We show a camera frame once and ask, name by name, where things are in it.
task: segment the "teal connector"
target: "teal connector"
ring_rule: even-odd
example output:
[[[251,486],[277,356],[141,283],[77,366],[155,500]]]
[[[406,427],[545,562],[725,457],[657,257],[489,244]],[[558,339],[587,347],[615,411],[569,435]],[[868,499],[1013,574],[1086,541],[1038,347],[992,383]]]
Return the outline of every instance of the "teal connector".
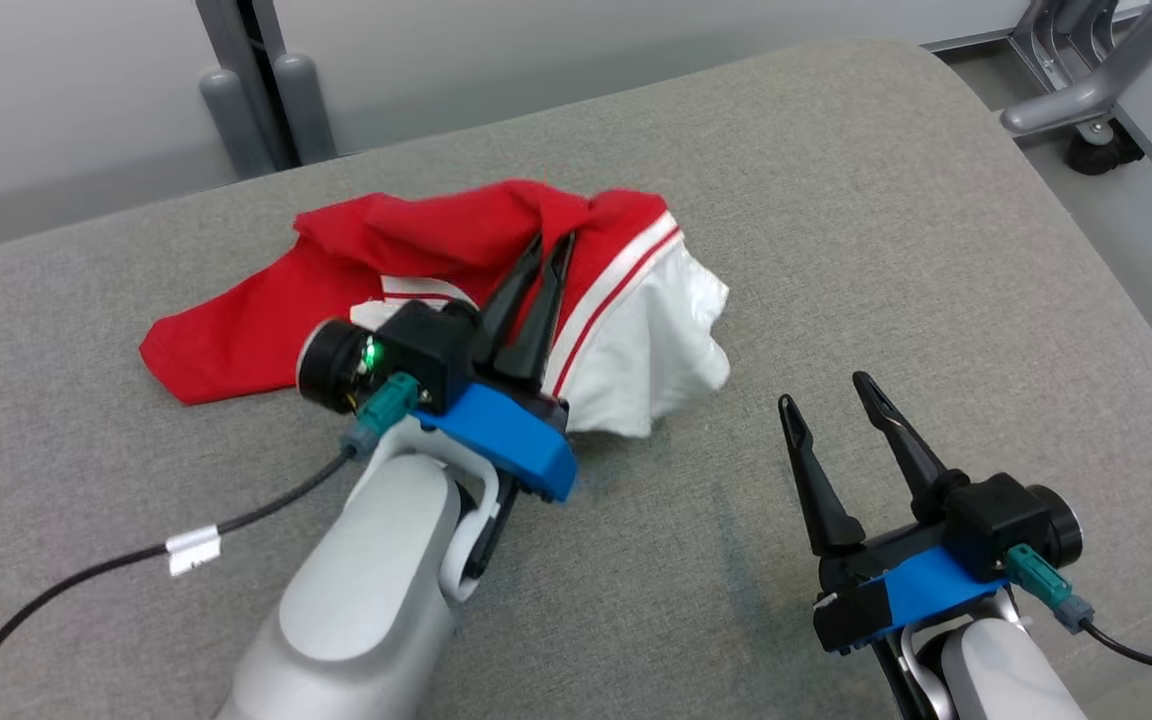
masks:
[[[353,448],[356,458],[364,458],[376,449],[380,437],[406,418],[420,402],[420,384],[408,373],[389,376],[380,389],[367,397],[358,409],[358,419],[349,432],[340,437],[340,447]]]
[[[1069,579],[1062,578],[1051,562],[1028,544],[1007,551],[1005,569],[1007,579],[1043,601],[1069,632],[1083,632],[1083,620],[1091,621],[1096,616],[1091,602],[1077,597]]]
[[[1074,594],[1074,585],[1069,579],[1062,578],[1060,573],[1028,544],[1022,543],[1007,551],[1005,569],[1007,579],[1037,597],[1048,609],[1055,611],[1066,598]]]

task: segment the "folded clothing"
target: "folded clothing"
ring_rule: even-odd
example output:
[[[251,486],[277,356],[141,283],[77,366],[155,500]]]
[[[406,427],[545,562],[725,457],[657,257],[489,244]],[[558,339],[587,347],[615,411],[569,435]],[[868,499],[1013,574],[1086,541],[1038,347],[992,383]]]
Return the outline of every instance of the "folded clothing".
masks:
[[[300,237],[282,258],[157,320],[141,343],[150,372],[184,404],[294,386],[306,334],[331,316],[374,328],[412,300],[483,306],[536,233],[547,255],[577,233],[543,386],[570,402],[570,430],[649,435],[652,419],[730,373],[708,335],[727,286],[687,253],[659,196],[586,200],[506,181],[425,200],[366,195],[293,227]]]

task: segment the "gray fabric tabletop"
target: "gray fabric tabletop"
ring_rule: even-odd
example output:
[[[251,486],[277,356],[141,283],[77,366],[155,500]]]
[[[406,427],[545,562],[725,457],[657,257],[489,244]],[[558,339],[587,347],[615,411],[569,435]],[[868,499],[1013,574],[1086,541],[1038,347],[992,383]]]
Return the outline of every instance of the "gray fabric tabletop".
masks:
[[[152,320],[273,262],[298,211],[507,177],[666,197],[732,287],[714,332],[732,380],[646,441],[575,439],[575,497],[516,507],[423,717],[894,717],[872,655],[814,641],[774,411],[794,393],[870,533],[908,523],[856,369],[948,465],[1064,495],[1087,537],[1076,588],[1107,632],[1152,647],[1152,333],[972,92],[889,41],[799,46],[0,247],[0,623],[333,454],[342,419],[290,391],[177,404],[137,355]],[[0,717],[209,717],[351,482],[205,569],[147,562],[53,602],[0,653]],[[1023,611],[1084,700],[1140,673]]]

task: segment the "cable tag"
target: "cable tag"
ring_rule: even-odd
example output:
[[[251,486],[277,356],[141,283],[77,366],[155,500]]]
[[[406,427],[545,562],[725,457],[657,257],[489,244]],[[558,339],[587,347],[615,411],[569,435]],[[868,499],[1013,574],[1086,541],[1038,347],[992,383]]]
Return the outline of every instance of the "cable tag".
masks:
[[[220,556],[220,532],[215,525],[189,530],[168,538],[166,548],[169,553],[168,571],[175,578]]]

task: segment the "caster wheel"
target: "caster wheel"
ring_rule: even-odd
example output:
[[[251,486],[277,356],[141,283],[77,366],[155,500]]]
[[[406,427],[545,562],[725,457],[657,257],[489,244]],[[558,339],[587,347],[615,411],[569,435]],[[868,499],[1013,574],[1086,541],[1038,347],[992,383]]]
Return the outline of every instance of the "caster wheel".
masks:
[[[1119,143],[1092,145],[1075,132],[1069,142],[1069,151],[1064,152],[1064,162],[1084,176],[1102,176],[1119,167]]]

